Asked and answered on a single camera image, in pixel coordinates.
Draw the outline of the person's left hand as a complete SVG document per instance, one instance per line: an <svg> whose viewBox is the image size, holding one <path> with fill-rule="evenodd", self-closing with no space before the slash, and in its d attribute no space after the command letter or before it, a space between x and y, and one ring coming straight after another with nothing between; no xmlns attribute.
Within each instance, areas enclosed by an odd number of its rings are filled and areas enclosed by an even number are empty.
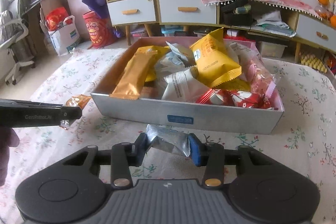
<svg viewBox="0 0 336 224"><path fill-rule="evenodd" d="M0 186L5 184L10 157L10 148L18 147L19 138L12 128L0 129Z"/></svg>

